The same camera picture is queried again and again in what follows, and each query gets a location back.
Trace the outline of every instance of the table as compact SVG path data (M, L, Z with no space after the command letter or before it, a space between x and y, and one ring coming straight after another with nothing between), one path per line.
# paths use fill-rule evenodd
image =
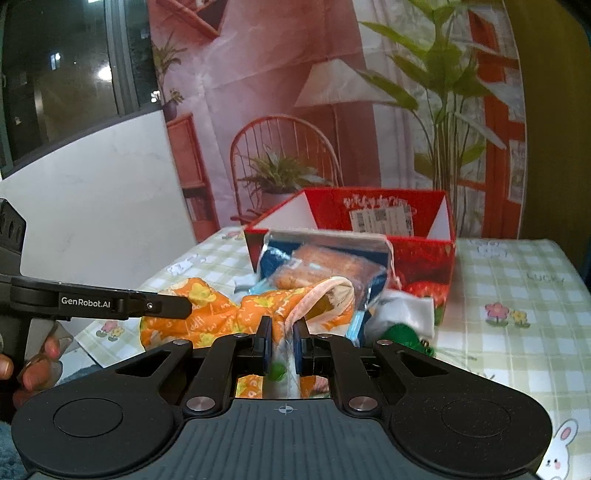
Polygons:
M591 296L551 241L460 239L452 288L433 346L439 359L523 391L548 411L557 437L543 480L591 476ZM222 229L140 289L200 277L225 295L252 274L242 231ZM143 352L139 319L93 322L77 335L106 367Z

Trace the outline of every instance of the bunny print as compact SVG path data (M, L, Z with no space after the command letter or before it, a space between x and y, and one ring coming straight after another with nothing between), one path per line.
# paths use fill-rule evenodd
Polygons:
M577 421L570 419L558 429L538 468L538 476L542 480L566 480L569 474L569 451L566 446L573 441L578 428Z

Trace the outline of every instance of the white cloth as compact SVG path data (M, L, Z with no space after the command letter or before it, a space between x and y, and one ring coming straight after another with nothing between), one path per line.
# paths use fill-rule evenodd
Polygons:
M384 290L374 314L365 324L365 341L369 345L391 326L403 323L412 328L420 338L435 336L435 308L432 298L419 299L398 290Z

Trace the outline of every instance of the flower pot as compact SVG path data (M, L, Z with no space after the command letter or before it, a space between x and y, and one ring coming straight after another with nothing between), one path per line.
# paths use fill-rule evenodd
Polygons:
M283 203L284 201L286 201L288 198L291 198L294 193L262 192L261 207L264 212L266 212L267 210L271 210L273 207L276 207L280 203Z
M177 117L177 104L172 100L166 102L162 107L162 112L164 114L164 120L170 122Z

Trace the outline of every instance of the finger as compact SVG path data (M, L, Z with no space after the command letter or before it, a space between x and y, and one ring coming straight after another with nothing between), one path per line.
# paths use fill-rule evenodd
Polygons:
M36 395L36 393L37 392L29 392L23 389L17 390L12 396L12 402L16 408L20 408L29 398Z
M51 365L43 359L28 367L22 375L22 386L28 391L36 390L51 377Z
M52 360L58 360L61 357L59 340L53 336L47 337L47 340L45 340L44 351Z
M13 370L12 361L6 355L0 355L0 380L8 380Z

